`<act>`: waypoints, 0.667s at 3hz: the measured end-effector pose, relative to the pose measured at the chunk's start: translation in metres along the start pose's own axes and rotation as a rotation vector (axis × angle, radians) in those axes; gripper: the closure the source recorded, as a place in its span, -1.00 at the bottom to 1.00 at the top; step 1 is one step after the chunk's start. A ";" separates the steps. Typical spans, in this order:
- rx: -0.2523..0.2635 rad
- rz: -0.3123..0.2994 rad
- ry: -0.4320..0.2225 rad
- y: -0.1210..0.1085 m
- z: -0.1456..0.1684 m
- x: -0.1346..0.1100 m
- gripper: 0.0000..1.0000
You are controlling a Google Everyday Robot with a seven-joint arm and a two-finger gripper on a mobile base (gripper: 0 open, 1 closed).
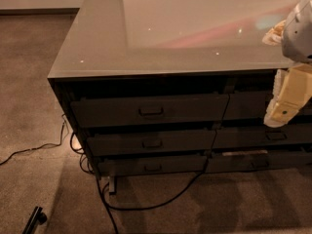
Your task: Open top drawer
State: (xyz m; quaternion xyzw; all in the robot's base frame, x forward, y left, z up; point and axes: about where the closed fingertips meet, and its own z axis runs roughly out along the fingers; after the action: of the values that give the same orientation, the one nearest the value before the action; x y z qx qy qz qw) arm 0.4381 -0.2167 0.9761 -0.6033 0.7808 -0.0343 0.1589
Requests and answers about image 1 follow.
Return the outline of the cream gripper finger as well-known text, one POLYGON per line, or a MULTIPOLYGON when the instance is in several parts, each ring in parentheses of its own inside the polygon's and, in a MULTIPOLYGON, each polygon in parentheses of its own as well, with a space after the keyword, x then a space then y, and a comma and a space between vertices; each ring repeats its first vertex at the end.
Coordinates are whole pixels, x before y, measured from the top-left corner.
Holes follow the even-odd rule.
POLYGON ((274 25, 269 31, 265 33, 262 42, 266 45, 277 46, 282 42, 282 35, 285 27, 285 21, 282 20, 274 25))
POLYGON ((264 124, 270 128, 287 125, 312 98, 312 65, 300 64, 288 70, 278 69, 274 79, 264 124))

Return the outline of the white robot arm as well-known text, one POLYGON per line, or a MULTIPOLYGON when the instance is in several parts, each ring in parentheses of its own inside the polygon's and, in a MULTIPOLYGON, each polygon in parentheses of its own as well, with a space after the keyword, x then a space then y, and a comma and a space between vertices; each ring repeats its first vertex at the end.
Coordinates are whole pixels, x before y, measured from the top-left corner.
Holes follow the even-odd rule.
POLYGON ((287 125, 312 98, 312 0, 300 0, 287 18, 262 38, 266 45, 282 47, 284 57, 295 62, 278 69, 263 123, 270 128, 287 125))

